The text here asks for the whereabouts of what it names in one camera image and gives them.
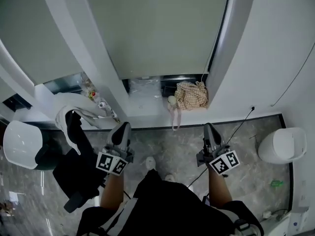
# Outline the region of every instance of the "person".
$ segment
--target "person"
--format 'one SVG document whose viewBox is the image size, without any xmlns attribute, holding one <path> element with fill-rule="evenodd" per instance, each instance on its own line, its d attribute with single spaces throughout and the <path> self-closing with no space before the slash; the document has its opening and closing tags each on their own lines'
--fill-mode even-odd
<svg viewBox="0 0 315 236">
<path fill-rule="evenodd" d="M 204 204 L 172 175 L 162 180 L 153 157 L 133 198 L 124 203 L 124 173 L 110 175 L 100 206 L 82 213 L 77 236 L 257 235 L 263 229 L 241 201 L 233 201 L 224 178 L 208 166 L 209 201 Z"/>
</svg>

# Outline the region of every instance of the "wire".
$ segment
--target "wire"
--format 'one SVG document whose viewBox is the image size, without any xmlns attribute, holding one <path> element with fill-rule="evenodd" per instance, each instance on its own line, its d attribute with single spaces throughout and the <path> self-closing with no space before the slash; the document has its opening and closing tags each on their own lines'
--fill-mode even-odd
<svg viewBox="0 0 315 236">
<path fill-rule="evenodd" d="M 271 215 L 273 215 L 273 214 L 277 213 L 278 211 L 282 211 L 282 210 L 284 210 L 284 211 L 286 211 L 286 212 L 288 212 L 288 211 L 289 211 L 288 209 L 279 209 L 279 210 L 275 210 L 275 211 L 273 211 L 273 212 L 271 213 Z"/>
<path fill-rule="evenodd" d="M 246 119 L 248 118 L 248 116 L 250 116 L 250 114 L 252 113 L 252 111 L 255 110 L 255 107 L 252 107 L 252 110 L 250 111 L 250 113 L 246 116 L 246 118 L 243 120 L 243 122 L 241 123 L 241 125 L 238 126 L 238 128 L 234 131 L 233 135 L 230 137 L 230 139 L 227 141 L 226 144 L 229 143 L 229 141 L 231 141 L 232 137 L 235 135 L 236 131 L 239 130 L 239 128 L 243 125 L 243 123 L 246 121 Z"/>
<path fill-rule="evenodd" d="M 201 177 L 201 175 L 205 173 L 205 171 L 206 171 L 207 169 L 208 169 L 208 167 L 205 168 L 205 170 L 204 170 L 203 172 L 201 172 L 201 174 L 199 175 L 199 177 L 197 177 L 194 181 L 191 182 L 190 185 L 188 185 L 188 188 L 189 188 L 193 183 L 195 183 L 195 182 Z"/>
<path fill-rule="evenodd" d="M 242 122 L 242 123 L 238 126 L 238 128 L 234 131 L 233 135 L 230 137 L 230 139 L 227 141 L 226 144 L 228 144 L 229 141 L 231 141 L 231 139 L 232 139 L 232 137 L 235 135 L 236 131 L 239 130 L 239 128 L 243 125 L 243 123 L 246 121 L 246 119 L 248 118 L 248 116 L 250 116 L 250 114 L 251 114 L 252 111 L 254 111 L 254 110 L 255 110 L 255 107 L 252 107 L 252 110 L 250 111 L 250 113 L 246 116 L 246 118 L 243 120 L 243 122 Z M 202 176 L 202 174 L 205 173 L 205 171 L 206 171 L 207 169 L 208 169 L 208 167 L 207 167 L 203 172 L 201 172 L 201 174 L 200 174 L 194 181 L 192 181 L 190 185 L 188 185 L 188 188 L 189 188 L 193 183 L 195 183 L 195 182 Z"/>
<path fill-rule="evenodd" d="M 126 194 L 126 196 L 127 196 L 129 199 L 131 199 L 130 196 L 127 194 L 127 192 L 124 191 L 124 193 Z"/>
<path fill-rule="evenodd" d="M 280 101 L 280 99 L 282 98 L 282 96 L 284 96 L 284 94 L 286 93 L 286 91 L 289 89 L 289 87 L 290 87 L 290 86 L 292 85 L 292 83 L 295 81 L 296 77 L 297 77 L 297 76 L 299 75 L 299 73 L 302 71 L 302 69 L 303 69 L 303 67 L 304 67 L 304 65 L 305 65 L 305 63 L 306 63 L 306 61 L 308 60 L 309 56 L 311 55 L 311 52 L 312 52 L 312 50 L 314 49 L 314 46 L 315 46 L 315 42 L 314 42 L 314 44 L 313 44 L 313 46 L 312 46 L 312 48 L 311 48 L 309 54 L 307 55 L 307 57 L 306 57 L 306 59 L 305 59 L 303 65 L 301 66 L 299 72 L 298 72 L 297 75 L 294 77 L 293 81 L 290 83 L 290 85 L 287 87 L 287 89 L 284 91 L 284 93 L 280 96 L 280 98 L 276 101 L 276 103 L 271 105 L 271 107 L 275 106 L 275 105 L 278 103 L 278 101 Z"/>
</svg>

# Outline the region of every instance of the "green object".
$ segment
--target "green object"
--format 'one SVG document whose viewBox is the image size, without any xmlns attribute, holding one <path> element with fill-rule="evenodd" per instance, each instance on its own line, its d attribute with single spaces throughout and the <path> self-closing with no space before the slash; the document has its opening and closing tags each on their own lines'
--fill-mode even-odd
<svg viewBox="0 0 315 236">
<path fill-rule="evenodd" d="M 270 183 L 270 185 L 272 187 L 280 187 L 281 185 L 283 185 L 283 181 L 280 181 L 280 180 L 272 180 L 272 182 Z"/>
</svg>

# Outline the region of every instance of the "white sneaker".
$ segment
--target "white sneaker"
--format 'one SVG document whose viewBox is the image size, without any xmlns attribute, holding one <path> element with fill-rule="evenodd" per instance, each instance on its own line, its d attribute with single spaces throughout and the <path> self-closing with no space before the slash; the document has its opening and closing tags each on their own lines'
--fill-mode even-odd
<svg viewBox="0 0 315 236">
<path fill-rule="evenodd" d="M 146 167 L 147 167 L 147 170 L 150 171 L 150 170 L 155 170 L 156 169 L 156 160 L 152 157 L 152 156 L 148 156 L 147 159 L 146 159 Z"/>
<path fill-rule="evenodd" d="M 172 174 L 169 174 L 165 177 L 165 181 L 168 181 L 168 182 L 175 182 L 175 178 Z"/>
</svg>

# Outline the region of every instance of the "floor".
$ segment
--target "floor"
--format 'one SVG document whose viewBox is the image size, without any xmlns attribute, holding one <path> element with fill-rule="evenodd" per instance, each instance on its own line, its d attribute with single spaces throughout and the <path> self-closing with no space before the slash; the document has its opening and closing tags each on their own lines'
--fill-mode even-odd
<svg viewBox="0 0 315 236">
<path fill-rule="evenodd" d="M 216 125 L 228 139 L 239 126 L 237 123 Z M 281 128 L 279 117 L 268 117 L 246 121 L 230 141 L 236 150 L 241 165 L 231 170 L 226 183 L 233 199 L 243 201 L 258 218 L 266 210 L 288 208 L 289 169 L 288 165 L 273 165 L 261 161 L 256 153 L 257 145 L 269 133 Z M 106 143 L 108 132 L 86 132 L 96 150 Z M 51 135 L 62 145 L 63 152 L 69 150 L 62 132 Z M 132 132 L 131 147 L 135 150 L 133 164 L 125 169 L 125 191 L 133 195 L 138 183 L 146 174 L 145 159 L 153 156 L 161 177 L 171 173 L 177 182 L 189 185 L 204 169 L 197 167 L 196 153 L 203 147 L 203 127 L 136 130 Z M 62 236 L 74 235 L 82 211 L 94 206 L 89 200 L 82 208 L 67 213 L 63 206 L 66 195 L 56 183 L 51 171 L 35 171 L 8 163 L 0 151 L 0 201 L 16 199 L 18 203 L 14 217 L 5 217 L 4 227 L 12 236 Z M 271 187 L 274 179 L 284 184 Z M 202 199 L 208 193 L 207 174 L 193 184 L 194 193 Z"/>
</svg>

